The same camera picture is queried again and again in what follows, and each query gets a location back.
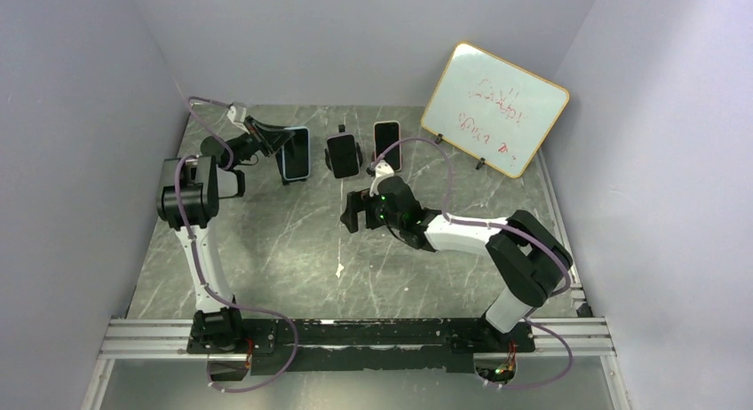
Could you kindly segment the blue cased phone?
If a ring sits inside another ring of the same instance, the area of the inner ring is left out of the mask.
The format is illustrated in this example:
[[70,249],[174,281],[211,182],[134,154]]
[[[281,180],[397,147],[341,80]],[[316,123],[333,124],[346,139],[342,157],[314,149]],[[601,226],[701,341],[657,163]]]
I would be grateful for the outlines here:
[[311,154],[309,129],[305,126],[291,129],[295,131],[295,136],[285,144],[279,153],[281,177],[310,177]]

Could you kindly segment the white cased phone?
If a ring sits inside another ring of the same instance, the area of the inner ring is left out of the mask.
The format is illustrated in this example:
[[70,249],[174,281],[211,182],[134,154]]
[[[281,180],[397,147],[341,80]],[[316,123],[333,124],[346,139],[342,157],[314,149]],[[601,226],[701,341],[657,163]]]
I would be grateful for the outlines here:
[[[400,140],[400,123],[397,121],[376,122],[373,129],[375,144],[373,158],[376,159],[388,147]],[[386,154],[383,161],[387,162],[394,171],[400,171],[402,167],[402,153],[400,146],[393,147]]]

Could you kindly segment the black folding phone stand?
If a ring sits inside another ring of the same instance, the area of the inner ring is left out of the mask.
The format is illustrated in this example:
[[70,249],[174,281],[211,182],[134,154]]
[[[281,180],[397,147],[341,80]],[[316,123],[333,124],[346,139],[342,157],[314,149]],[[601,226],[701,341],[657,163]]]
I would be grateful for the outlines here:
[[287,186],[287,185],[290,185],[290,184],[293,184],[293,183],[306,182],[307,179],[308,179],[308,177],[296,177],[296,178],[282,177],[281,178],[281,183],[284,186]]

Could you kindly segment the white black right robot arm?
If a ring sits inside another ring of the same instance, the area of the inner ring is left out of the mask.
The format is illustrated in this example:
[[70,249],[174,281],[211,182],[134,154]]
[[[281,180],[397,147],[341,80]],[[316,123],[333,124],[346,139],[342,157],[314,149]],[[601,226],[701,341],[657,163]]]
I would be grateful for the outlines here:
[[422,206],[401,177],[389,177],[373,189],[347,194],[341,223],[356,233],[360,217],[369,230],[385,227],[413,249],[462,252],[494,264],[503,290],[485,310],[479,329],[489,351],[501,351],[521,320],[569,287],[572,256],[526,210],[492,219],[452,216]]

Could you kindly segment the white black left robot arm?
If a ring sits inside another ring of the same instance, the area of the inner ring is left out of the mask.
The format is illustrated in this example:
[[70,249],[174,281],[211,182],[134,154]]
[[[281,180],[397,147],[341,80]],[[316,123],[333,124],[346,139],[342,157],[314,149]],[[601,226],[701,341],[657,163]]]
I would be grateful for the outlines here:
[[178,237],[194,285],[190,353],[232,353],[250,346],[222,268],[212,221],[221,200],[245,194],[245,175],[239,165],[255,156],[276,155],[295,135],[291,127],[265,124],[251,116],[238,125],[241,135],[229,140],[208,137],[198,154],[162,164],[157,214]]

